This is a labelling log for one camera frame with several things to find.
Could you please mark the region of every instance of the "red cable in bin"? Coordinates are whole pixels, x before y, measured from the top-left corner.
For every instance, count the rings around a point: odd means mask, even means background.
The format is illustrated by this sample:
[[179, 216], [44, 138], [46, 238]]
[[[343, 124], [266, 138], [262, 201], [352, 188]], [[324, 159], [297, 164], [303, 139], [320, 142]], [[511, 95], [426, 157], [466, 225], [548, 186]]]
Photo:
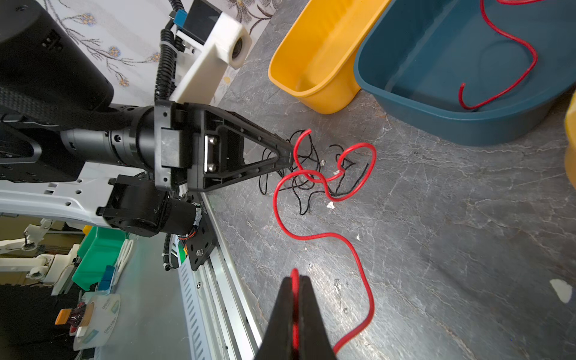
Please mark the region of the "red cable in bin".
[[[499, 3], [504, 4], [504, 5], [525, 5], [525, 4], [535, 3], [535, 2], [539, 2], [539, 1], [543, 1], [543, 0], [496, 0], [496, 1], [498, 1]], [[486, 24], [488, 24], [488, 26], [490, 26], [490, 28], [492, 28], [492, 30], [494, 30], [497, 33], [499, 33], [500, 35], [507, 37], [510, 40], [516, 41], [518, 44], [521, 44], [522, 46], [526, 47], [528, 49], [528, 51], [530, 51], [530, 53], [532, 54], [532, 64], [530, 64], [530, 67], [509, 88], [507, 88], [506, 90], [500, 92], [499, 94], [492, 96], [490, 99], [488, 99], [488, 100], [486, 100], [486, 101], [484, 101], [478, 105], [475, 105], [475, 106], [467, 106], [464, 103], [463, 93], [464, 93], [464, 87], [466, 86], [466, 83], [463, 82], [462, 85], [460, 85], [460, 91], [458, 92], [458, 101], [460, 102], [460, 106], [462, 106], [466, 110], [474, 110], [474, 109], [481, 108], [482, 106], [487, 105], [487, 104], [491, 103], [492, 101], [498, 99], [502, 95], [510, 92], [512, 89], [514, 89], [516, 86], [518, 86], [518, 84], [520, 84], [522, 82], [522, 80], [524, 80], [526, 78], [526, 76], [528, 76], [528, 74], [532, 71], [532, 69], [534, 69], [534, 67], [536, 66], [536, 63], [538, 62], [538, 53], [536, 52], [536, 49], [534, 49], [534, 47], [532, 45], [530, 45], [527, 41], [520, 39], [519, 37], [515, 37], [514, 35], [508, 34], [507, 32], [500, 30], [496, 25], [494, 25], [494, 23], [492, 23], [492, 21], [490, 21], [490, 19], [488, 18], [488, 15], [486, 15], [486, 9], [484, 7], [484, 0], [480, 0], [480, 12], [482, 14], [482, 18], [484, 19]]]

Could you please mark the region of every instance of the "metal linear rail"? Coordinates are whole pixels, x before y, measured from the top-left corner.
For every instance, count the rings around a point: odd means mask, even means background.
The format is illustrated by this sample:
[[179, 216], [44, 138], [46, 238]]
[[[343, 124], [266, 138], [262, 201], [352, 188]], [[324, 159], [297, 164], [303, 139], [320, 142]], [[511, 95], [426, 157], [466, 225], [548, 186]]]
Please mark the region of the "metal linear rail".
[[[206, 194], [202, 199], [214, 219]], [[217, 223], [213, 226], [219, 244], [209, 259], [196, 271], [188, 259], [178, 269], [191, 358], [252, 360], [262, 343], [262, 331], [222, 232]]]

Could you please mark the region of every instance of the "teal plastic basin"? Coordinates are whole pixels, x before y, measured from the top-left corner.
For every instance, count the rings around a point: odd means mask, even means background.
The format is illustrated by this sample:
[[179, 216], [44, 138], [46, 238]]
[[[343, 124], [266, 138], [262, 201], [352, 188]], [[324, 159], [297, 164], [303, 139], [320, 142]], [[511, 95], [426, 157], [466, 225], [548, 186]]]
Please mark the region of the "teal plastic basin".
[[541, 122], [554, 100], [576, 82], [576, 1], [510, 6], [486, 0], [499, 28], [531, 43], [539, 61], [510, 93], [476, 105], [513, 84], [530, 66], [522, 45], [492, 30], [479, 0], [394, 0], [368, 34], [354, 75], [383, 110], [462, 145], [513, 140]]

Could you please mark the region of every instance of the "yellow object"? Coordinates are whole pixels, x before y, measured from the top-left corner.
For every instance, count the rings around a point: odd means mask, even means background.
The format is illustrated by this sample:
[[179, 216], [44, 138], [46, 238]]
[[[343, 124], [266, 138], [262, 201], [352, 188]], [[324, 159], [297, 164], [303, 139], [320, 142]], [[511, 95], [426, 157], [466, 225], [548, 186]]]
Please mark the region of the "yellow object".
[[72, 313], [72, 309], [62, 309], [58, 313], [58, 317], [56, 318], [55, 325], [64, 325], [68, 321], [70, 314]]
[[576, 93], [566, 113], [566, 135], [568, 135], [568, 148], [566, 149], [566, 174], [572, 185], [576, 188]]
[[358, 48], [390, 1], [310, 0], [272, 57], [268, 77], [319, 113], [342, 110], [360, 90]]

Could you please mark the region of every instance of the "white cable tie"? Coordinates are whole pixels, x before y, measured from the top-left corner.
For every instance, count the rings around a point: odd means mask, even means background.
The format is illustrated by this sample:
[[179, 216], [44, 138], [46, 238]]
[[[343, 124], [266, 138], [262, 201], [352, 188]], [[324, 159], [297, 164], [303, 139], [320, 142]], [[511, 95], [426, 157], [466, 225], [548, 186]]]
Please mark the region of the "white cable tie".
[[174, 45], [172, 45], [171, 43], [167, 42], [166, 40], [162, 40], [162, 41], [160, 42], [160, 45], [166, 45], [166, 46], [168, 46], [169, 48], [171, 48], [172, 50], [174, 50], [174, 52], [176, 53], [176, 55], [177, 55], [178, 52], [179, 52], [179, 51], [174, 47]]

